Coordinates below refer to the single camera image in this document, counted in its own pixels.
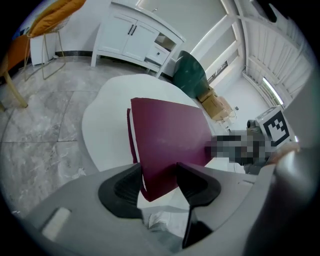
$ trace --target white wall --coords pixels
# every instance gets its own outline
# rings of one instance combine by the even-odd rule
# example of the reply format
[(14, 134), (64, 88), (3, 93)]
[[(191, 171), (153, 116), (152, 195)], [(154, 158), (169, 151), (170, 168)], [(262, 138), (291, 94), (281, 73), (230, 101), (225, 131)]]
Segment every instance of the white wall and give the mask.
[[(99, 24), (106, 15), (110, 2), (111, 0), (86, 0), (60, 31), (64, 51), (93, 51)], [(61, 51), (58, 44), (56, 51)]]
[[(56, 0), (47, 0), (45, 4), (42, 4), (43, 6), (24, 22), (24, 27), (30, 26), (36, 15), (54, 1)], [(138, 0), (124, 1), (132, 4), (138, 2)], [(72, 14), (66, 26), (60, 30), (64, 51), (93, 51), (99, 24), (108, 12), (110, 2), (111, 0), (86, 0), (84, 5)], [(189, 53), (204, 35), (226, 15), (220, 0), (140, 0), (139, 5), (149, 11), (158, 8), (155, 14), (186, 38), (187, 41), (180, 50), (186, 50)], [(218, 56), (224, 51), (225, 44), (217, 44), (211, 49), (214, 49), (213, 55)], [(58, 40), (56, 51), (61, 51)], [(175, 62), (170, 61), (164, 72), (172, 76), (174, 66)]]
[(269, 109), (256, 89), (242, 76), (218, 95), (223, 96), (232, 109), (239, 108), (235, 110), (237, 118), (232, 118), (234, 123), (230, 126), (231, 130), (245, 130), (249, 119), (254, 119)]
[(190, 53), (206, 33), (225, 15), (220, 0), (140, 0), (138, 6), (154, 12), (181, 33), (186, 42), (178, 49)]

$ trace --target green chair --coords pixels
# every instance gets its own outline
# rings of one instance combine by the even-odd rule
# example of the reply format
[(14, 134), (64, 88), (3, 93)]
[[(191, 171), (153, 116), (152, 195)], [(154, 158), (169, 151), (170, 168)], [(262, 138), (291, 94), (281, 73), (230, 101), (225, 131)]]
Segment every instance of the green chair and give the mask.
[(179, 54), (172, 80), (176, 87), (193, 99), (210, 88), (203, 67), (195, 57), (184, 50)]

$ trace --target marble floor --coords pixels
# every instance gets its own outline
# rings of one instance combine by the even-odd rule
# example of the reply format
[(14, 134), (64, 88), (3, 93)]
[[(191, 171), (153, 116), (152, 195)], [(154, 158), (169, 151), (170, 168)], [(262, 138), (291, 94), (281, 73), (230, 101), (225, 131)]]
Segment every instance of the marble floor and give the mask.
[[(27, 82), (20, 70), (12, 80), (28, 102), (21, 108), (4, 85), (0, 100), (0, 182), (11, 211), (24, 217), (63, 184), (86, 175), (77, 130), (86, 107), (110, 78), (145, 69), (109, 59), (90, 67), (89, 57), (67, 57), (58, 73), (43, 80), (41, 70)], [(55, 60), (45, 74), (58, 68)], [(27, 67), (27, 73), (34, 68)]]

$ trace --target red book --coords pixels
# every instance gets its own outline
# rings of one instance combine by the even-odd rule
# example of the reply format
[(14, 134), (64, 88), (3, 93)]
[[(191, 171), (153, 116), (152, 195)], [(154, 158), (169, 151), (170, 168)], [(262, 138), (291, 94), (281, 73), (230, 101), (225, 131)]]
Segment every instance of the red book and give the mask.
[[(131, 111), (144, 187), (149, 202), (177, 188), (176, 163), (205, 166), (211, 131), (198, 107), (150, 98), (131, 99)], [(132, 156), (135, 149), (131, 141)]]

